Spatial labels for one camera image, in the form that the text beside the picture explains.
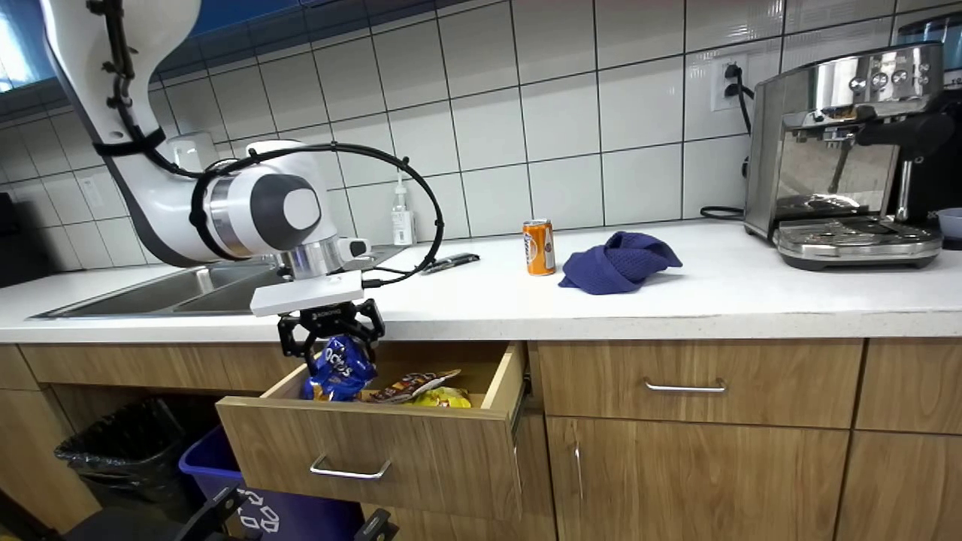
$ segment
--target open drawer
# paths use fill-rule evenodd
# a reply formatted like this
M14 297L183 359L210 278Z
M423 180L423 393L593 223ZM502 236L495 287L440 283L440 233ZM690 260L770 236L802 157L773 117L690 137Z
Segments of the open drawer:
M461 370L452 384L465 388L476 409L298 400L305 367L262 396L219 400L244 480L412 510L515 517L525 344L379 344L375 384L423 370Z

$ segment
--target drip tray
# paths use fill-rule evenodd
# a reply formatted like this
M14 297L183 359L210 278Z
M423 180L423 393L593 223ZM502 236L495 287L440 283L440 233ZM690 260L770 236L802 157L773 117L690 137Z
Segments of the drip tray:
M940 250L935 230L879 215L781 223L773 243L795 267L922 267Z

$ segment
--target orange can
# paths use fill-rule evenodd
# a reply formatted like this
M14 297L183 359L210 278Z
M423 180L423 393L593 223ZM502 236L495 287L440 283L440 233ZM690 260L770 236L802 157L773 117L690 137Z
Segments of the orange can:
M529 272L537 275L554 272L558 260L554 260L552 219L526 219L520 230L525 230L525 255L526 255Z

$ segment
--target stainless steel sink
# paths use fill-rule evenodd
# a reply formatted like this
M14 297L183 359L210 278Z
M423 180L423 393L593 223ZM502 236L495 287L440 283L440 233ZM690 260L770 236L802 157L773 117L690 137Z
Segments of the stainless steel sink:
M279 278L269 265L210 265L57 307L32 317L247 314L254 291L270 283Z

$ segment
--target blue bin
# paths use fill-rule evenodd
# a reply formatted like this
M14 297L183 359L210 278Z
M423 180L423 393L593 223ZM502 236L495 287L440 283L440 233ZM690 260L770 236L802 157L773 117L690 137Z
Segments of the blue bin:
M180 472L190 473L209 499L222 486L241 486L239 492L247 496L247 504L239 508L241 527L259 537L348 541L363 522L359 501L244 486L239 459L219 425L183 450Z

